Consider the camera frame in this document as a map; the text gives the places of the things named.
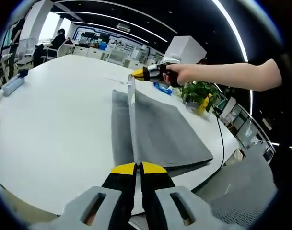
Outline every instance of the round white table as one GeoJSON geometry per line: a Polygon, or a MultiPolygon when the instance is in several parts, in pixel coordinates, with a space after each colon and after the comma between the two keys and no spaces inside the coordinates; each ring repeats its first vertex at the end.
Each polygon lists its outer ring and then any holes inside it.
{"type": "MultiPolygon", "coordinates": [[[[115,166],[111,144],[112,91],[127,93],[132,70],[88,57],[66,55],[29,71],[25,84],[0,98],[0,184],[24,202],[62,214],[64,206],[92,186],[101,186],[115,166]]],[[[192,114],[175,96],[150,82],[136,89],[178,108],[213,155],[206,166],[173,177],[193,189],[223,158],[216,117],[192,114]]],[[[226,161],[238,148],[221,123],[226,161]]],[[[132,214],[143,211],[136,189],[132,214]]]]}

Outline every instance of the human hand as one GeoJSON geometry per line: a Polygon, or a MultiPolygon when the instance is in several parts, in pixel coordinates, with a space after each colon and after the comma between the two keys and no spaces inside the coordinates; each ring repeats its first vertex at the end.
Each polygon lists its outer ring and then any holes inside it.
{"type": "MultiPolygon", "coordinates": [[[[178,74],[178,84],[184,85],[186,82],[194,80],[196,73],[193,67],[194,65],[172,64],[166,66],[166,69],[176,72],[178,74]]],[[[168,74],[163,73],[163,78],[166,83],[170,84],[170,76],[168,74]]]]}

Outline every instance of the yellow object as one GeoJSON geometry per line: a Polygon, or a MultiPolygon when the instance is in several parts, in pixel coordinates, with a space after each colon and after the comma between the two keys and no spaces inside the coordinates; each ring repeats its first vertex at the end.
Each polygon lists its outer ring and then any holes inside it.
{"type": "Polygon", "coordinates": [[[167,172],[165,168],[157,165],[157,164],[151,164],[148,162],[142,162],[144,173],[145,174],[152,174],[152,173],[164,173],[167,172]]]}
{"type": "Polygon", "coordinates": [[[132,76],[133,77],[137,77],[137,78],[143,77],[144,76],[143,70],[142,69],[138,69],[138,70],[134,71],[132,73],[132,76]]]}
{"type": "Polygon", "coordinates": [[[122,164],[112,169],[112,173],[133,175],[135,163],[122,164]]]}
{"type": "Polygon", "coordinates": [[[204,99],[203,103],[201,104],[201,106],[197,110],[198,115],[202,115],[204,113],[206,107],[208,106],[208,104],[210,102],[211,97],[212,97],[212,94],[209,93],[209,95],[204,99]]]}

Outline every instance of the window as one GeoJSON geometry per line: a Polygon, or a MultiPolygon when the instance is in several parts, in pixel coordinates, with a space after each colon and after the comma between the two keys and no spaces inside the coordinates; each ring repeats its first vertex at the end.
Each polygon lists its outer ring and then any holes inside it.
{"type": "Polygon", "coordinates": [[[49,12],[45,23],[41,29],[39,40],[49,40],[53,38],[54,31],[59,21],[59,15],[56,13],[49,12]]]}
{"type": "Polygon", "coordinates": [[[67,36],[68,36],[68,31],[69,31],[70,25],[71,25],[71,21],[68,20],[67,18],[64,18],[63,22],[60,25],[60,29],[64,29],[65,35],[67,35],[67,36]]]}

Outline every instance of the potted plant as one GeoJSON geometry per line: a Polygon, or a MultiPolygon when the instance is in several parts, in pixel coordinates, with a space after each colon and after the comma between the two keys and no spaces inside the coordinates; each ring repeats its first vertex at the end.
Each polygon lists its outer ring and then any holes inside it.
{"type": "Polygon", "coordinates": [[[206,108],[206,110],[209,111],[210,107],[215,103],[219,96],[218,90],[212,84],[204,81],[189,82],[182,88],[181,97],[183,98],[183,102],[195,102],[200,105],[209,93],[212,94],[210,103],[206,108]]]}

